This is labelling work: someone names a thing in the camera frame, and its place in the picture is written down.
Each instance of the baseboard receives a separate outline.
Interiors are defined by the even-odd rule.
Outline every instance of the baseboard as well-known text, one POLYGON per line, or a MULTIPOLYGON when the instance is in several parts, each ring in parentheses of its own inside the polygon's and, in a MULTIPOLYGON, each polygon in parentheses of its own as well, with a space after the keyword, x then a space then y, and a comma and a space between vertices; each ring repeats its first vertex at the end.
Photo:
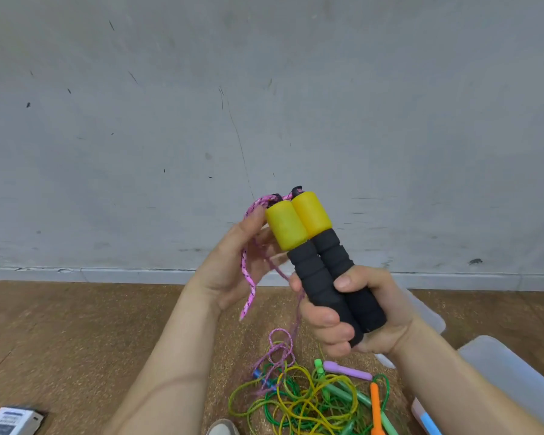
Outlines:
MULTIPOLYGON (((57 269, 0 267, 1 281, 115 282, 122 284, 185 284, 193 275, 185 269, 57 269)), ((544 291, 544 275, 514 273, 393 273, 405 288, 446 290, 544 291)), ((287 286, 280 275, 266 275, 261 286, 287 286)))

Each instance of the person's left hand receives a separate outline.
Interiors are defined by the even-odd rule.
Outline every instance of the person's left hand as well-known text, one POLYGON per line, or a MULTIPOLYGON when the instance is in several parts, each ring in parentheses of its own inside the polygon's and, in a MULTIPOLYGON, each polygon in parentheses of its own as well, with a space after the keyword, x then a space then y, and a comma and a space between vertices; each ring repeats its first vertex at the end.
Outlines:
POLYGON ((255 283, 271 270, 263 253, 276 266, 288 260, 270 228, 262 229, 266 223, 265 214, 264 208, 258 206, 246 219, 233 225, 189 281, 189 285, 196 286, 194 289, 203 290, 220 310, 225 310, 250 292, 240 269, 244 247, 248 254, 248 272, 255 283))

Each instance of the yellow cap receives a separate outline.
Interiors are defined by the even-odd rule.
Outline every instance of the yellow cap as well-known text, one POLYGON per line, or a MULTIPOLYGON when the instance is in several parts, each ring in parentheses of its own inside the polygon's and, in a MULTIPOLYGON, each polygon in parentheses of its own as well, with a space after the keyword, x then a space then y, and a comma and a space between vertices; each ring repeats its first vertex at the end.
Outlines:
POLYGON ((283 200, 266 209, 266 220, 276 241, 284 251, 292 250, 308 240, 308 233, 292 203, 283 200))
POLYGON ((303 192, 292 199, 292 206, 305 225, 309 238, 332 228, 331 219, 314 192, 303 192))

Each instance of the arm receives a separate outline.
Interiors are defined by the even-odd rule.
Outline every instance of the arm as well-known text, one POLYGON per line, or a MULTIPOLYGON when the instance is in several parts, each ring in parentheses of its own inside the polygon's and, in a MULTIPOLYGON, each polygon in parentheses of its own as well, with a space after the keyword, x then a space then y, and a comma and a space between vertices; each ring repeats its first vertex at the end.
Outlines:
POLYGON ((270 270, 264 250, 275 265, 287 259, 263 224, 259 208, 233 226, 185 286, 105 435, 199 434, 218 318, 249 292, 240 270, 243 248, 255 282, 270 270))
MULTIPOLYGON (((387 322, 369 334, 356 351, 385 353, 395 363, 403 381, 446 435, 544 435, 544 426, 461 358, 442 336, 413 312, 406 295, 388 271, 354 266, 335 281, 341 292, 371 287, 387 322)), ((296 275, 290 286, 299 291, 296 275)), ((332 357, 350 353, 348 340, 354 330, 339 322, 330 308, 306 301, 302 314, 332 357)))

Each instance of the wall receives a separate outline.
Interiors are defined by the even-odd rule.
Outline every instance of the wall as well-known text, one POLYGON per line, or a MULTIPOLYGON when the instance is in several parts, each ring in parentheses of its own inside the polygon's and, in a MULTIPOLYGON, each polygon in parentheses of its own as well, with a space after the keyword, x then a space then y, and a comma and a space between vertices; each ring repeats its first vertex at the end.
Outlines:
POLYGON ((194 269, 297 184, 358 262, 544 274, 544 0, 0 0, 0 267, 194 269))

